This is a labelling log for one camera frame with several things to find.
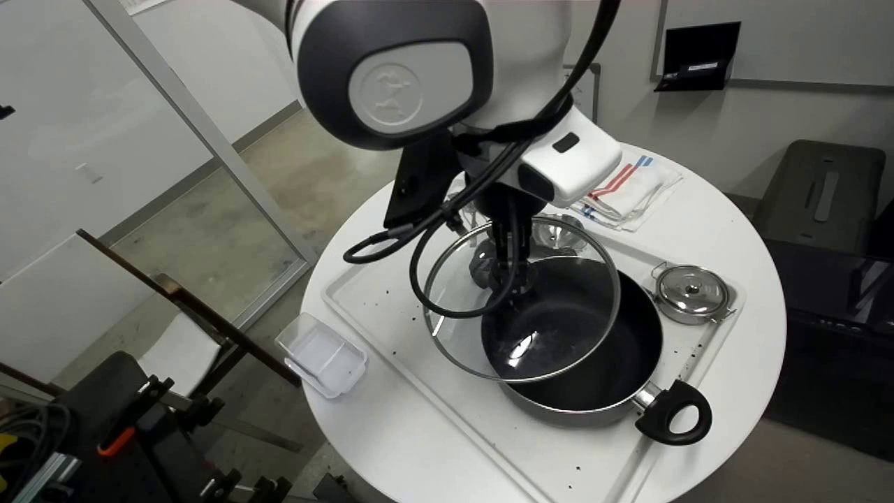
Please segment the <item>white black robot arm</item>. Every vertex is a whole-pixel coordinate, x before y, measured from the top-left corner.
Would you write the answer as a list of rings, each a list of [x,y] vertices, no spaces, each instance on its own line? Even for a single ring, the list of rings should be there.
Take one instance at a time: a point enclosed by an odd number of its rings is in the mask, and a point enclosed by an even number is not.
[[[403,155],[374,262],[477,198],[568,206],[621,162],[572,99],[621,0],[599,0],[575,62],[572,0],[235,0],[273,25],[300,107],[336,139]]]

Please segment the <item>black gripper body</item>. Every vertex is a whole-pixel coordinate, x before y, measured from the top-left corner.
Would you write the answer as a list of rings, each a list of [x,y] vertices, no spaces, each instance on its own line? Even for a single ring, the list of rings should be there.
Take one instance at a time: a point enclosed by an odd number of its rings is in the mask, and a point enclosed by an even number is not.
[[[498,268],[509,272],[530,255],[530,222],[541,209],[541,202],[509,187],[492,185],[483,190],[483,215],[492,222],[492,241]]]

